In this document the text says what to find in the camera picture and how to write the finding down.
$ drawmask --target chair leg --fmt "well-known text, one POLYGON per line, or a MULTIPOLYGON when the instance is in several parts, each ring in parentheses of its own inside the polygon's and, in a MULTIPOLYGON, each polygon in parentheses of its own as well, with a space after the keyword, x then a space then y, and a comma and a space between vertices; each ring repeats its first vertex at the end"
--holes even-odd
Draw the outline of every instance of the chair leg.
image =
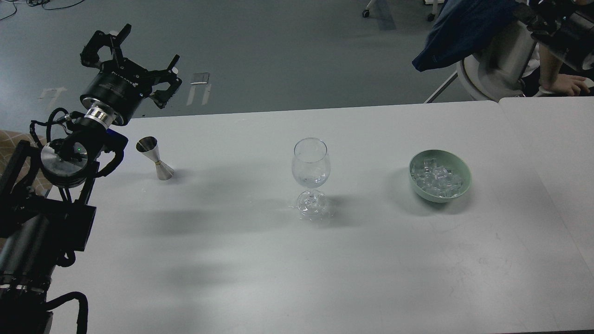
POLYGON ((371 6, 373 6, 373 4, 376 2, 377 0, 370 0, 370 2, 367 4, 367 7, 365 7, 366 10, 370 10, 371 6))
POLYGON ((367 4, 367 7, 365 7, 365 9, 363 10, 363 17, 369 17, 369 9, 371 8, 371 6, 373 6, 375 2, 376 0, 370 0, 370 2, 367 4))
POLYGON ((433 102, 446 88, 458 77, 458 72, 455 71, 452 73, 446 81, 444 81, 441 86, 431 94, 431 96, 425 100, 423 103, 431 103, 433 102))

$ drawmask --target black cable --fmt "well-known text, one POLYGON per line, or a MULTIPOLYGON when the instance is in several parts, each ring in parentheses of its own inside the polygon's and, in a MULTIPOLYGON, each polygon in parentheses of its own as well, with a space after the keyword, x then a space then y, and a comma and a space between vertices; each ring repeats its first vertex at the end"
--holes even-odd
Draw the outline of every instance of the black cable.
POLYGON ((78 326, 76 328, 76 333, 86 334, 87 322, 89 320, 89 301, 87 300, 87 296, 85 296, 82 292, 69 292, 54 300, 50 300, 43 305, 43 309, 45 311, 51 311, 54 308, 59 307, 63 303, 74 299, 78 300, 78 316, 76 319, 76 324, 78 326))
POLYGON ((35 7, 39 5, 47 4, 50 0, 27 0, 29 7, 35 7))
POLYGON ((74 255, 74 251, 69 250, 66 252, 65 255, 62 255, 62 257, 58 258, 58 261, 56 261, 56 264, 61 267, 70 267, 74 264, 75 261, 76 261, 76 256, 74 255))
POLYGON ((70 6, 66 6, 66 7, 45 8, 45 4, 47 4, 47 3, 49 2, 49 1, 47 1, 47 2, 44 2, 44 3, 42 3, 42 4, 41 4, 41 7, 42 7, 44 10, 46 10, 46 11, 63 10, 63 9, 66 9, 66 8, 74 7, 74 6, 76 6, 76 5, 80 4, 80 3, 84 2, 84 1, 85 1, 85 0, 80 0, 80 1, 78 1, 76 4, 74 4, 74 5, 70 5, 70 6))
POLYGON ((54 122, 54 118, 56 117, 56 115, 58 114, 58 112, 63 112, 64 115, 68 115, 68 111, 64 108, 56 108, 54 109, 50 114, 49 114, 49 118, 48 118, 48 126, 45 128, 45 139, 48 141, 48 143, 50 141, 52 141, 52 124, 56 124, 57 122, 54 122))
POLYGON ((31 124, 29 125, 29 134, 31 135, 31 138, 33 138, 33 141, 35 141, 35 144, 37 145, 37 147, 39 147, 40 149, 43 148, 43 145, 41 144, 41 141, 39 140, 39 137, 37 136, 37 134, 35 133, 35 124, 39 124, 39 125, 43 125, 45 126, 45 123, 39 122, 39 121, 35 121, 34 119, 31 120, 31 124))
POLYGON ((12 12, 12 14, 10 14, 9 16, 5 16, 3 18, 0 18, 0 21, 4 20, 6 18, 9 18, 9 17, 11 17, 11 16, 13 16, 14 14, 17 13, 17 5, 14 3, 15 1, 17 1, 17 0, 12 0, 12 1, 11 0, 6 0, 6 2, 12 3, 12 6, 14 7, 14 12, 12 12))

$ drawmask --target person's hand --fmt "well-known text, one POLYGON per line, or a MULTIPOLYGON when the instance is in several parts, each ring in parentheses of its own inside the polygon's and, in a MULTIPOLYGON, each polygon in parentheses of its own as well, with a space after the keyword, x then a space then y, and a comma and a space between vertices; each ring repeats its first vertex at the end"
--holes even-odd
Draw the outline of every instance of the person's hand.
POLYGON ((584 82, 585 80, 586 78, 578 75, 558 74, 556 80, 552 83, 541 81, 540 84, 542 88, 553 93, 567 96, 578 96, 582 91, 586 94, 590 93, 590 89, 584 82))

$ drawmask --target person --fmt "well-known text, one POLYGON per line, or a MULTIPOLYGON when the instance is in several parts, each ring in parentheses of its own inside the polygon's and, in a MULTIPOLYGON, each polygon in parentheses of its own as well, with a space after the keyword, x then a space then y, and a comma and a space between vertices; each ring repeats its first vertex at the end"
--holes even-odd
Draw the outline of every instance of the person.
MULTIPOLYGON (((594 76, 592 71, 585 75, 594 76)), ((564 96, 589 95, 591 91, 586 79, 539 43, 522 77, 525 84, 523 92, 526 96, 534 96, 542 86, 549 92, 564 96)))
MULTIPOLYGON (((577 5, 594 2, 572 1, 577 5)), ((485 48, 499 31, 517 20, 513 11, 518 5, 516 0, 446 0, 425 48, 412 64, 421 72, 444 68, 485 48)), ((537 46, 532 58, 522 78, 526 96, 534 96, 539 86, 567 96, 591 94, 585 81, 586 77, 594 79, 593 71, 586 73, 586 77, 576 73, 544 45, 537 46)))

